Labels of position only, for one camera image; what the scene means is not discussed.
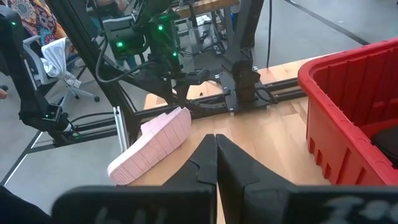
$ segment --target red plastic bin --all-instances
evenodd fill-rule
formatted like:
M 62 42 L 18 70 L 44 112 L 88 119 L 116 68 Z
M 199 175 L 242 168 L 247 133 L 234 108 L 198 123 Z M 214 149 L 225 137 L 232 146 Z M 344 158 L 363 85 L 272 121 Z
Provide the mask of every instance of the red plastic bin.
M 398 38 L 309 61 L 298 83 L 308 95 L 308 150 L 325 178 L 397 185 L 398 170 L 370 139 L 398 125 Z

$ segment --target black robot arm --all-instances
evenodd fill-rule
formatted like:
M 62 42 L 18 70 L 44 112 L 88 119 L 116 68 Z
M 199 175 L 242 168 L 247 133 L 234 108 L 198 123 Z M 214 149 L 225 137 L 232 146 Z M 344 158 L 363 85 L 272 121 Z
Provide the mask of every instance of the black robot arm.
M 18 13 L 0 6 L 0 51 L 5 56 L 12 81 L 21 99 L 19 118 L 28 126 L 48 132 L 57 142 L 68 141 L 74 127 L 62 114 L 62 108 L 52 105 L 38 91 L 23 49 L 24 28 Z

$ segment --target concrete floor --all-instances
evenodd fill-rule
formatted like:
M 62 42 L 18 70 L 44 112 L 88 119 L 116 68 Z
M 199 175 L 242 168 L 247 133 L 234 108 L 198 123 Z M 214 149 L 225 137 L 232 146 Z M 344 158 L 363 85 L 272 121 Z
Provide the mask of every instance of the concrete floor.
M 376 42 L 398 35 L 398 6 L 396 0 L 296 0 L 297 3 L 320 16 L 350 30 L 368 42 Z M 319 55 L 348 50 L 360 45 L 336 30 L 314 19 L 285 1 L 274 1 L 272 53 L 270 65 L 278 65 Z M 256 33 L 254 64 L 266 66 L 268 31 L 268 2 L 264 3 Z M 195 64 L 207 66 L 205 56 Z M 83 79 L 92 78 L 86 72 Z M 0 178 L 11 168 L 36 130 L 18 120 L 19 97 L 10 79 L 0 75 L 0 83 L 9 86 L 9 98 L 0 100 Z M 146 93 L 122 84 L 141 110 Z M 96 83 L 86 88 L 101 97 L 99 103 L 82 97 L 73 100 L 71 118 L 88 113 L 111 111 L 109 102 Z M 44 135 L 40 140 L 46 141 Z M 111 184 L 106 176 L 110 161 L 118 156 L 116 137 L 100 139 L 51 151 L 29 154 L 15 171 L 6 187 L 16 195 L 50 212 L 53 201 L 64 191 L 90 184 Z

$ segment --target pink slide sandal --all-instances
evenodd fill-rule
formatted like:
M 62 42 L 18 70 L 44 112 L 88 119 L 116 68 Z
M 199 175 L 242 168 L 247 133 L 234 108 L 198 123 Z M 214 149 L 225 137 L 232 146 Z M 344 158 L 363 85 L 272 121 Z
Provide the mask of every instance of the pink slide sandal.
M 108 166 L 108 175 L 118 185 L 127 185 L 145 174 L 178 148 L 191 130 L 191 114 L 178 107 L 141 126 L 142 136 Z

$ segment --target wooden tabletop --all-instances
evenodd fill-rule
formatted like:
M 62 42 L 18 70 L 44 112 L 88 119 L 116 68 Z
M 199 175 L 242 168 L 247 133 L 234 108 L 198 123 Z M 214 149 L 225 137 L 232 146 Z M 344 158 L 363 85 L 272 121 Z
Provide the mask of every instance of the wooden tabletop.
M 239 0 L 200 0 L 195 2 L 192 6 L 195 14 L 199 15 L 217 9 L 235 6 L 237 4 L 239 4 Z M 191 16 L 191 12 L 189 11 L 188 6 L 176 7 L 175 11 L 182 18 Z
M 308 60 L 301 60 L 259 70 L 263 83 L 297 76 Z M 192 86 L 188 98 L 221 93 L 213 82 Z M 148 94 L 145 109 L 165 105 L 165 101 Z M 230 116 L 221 114 L 192 121 L 192 133 L 181 147 L 160 161 L 131 185 L 162 185 L 191 156 L 206 134 L 224 134 L 253 158 L 297 185 L 328 185 L 322 170 L 315 165 L 305 139 L 308 99 L 281 102 L 267 110 L 253 110 Z M 218 223 L 225 223 L 218 197 Z

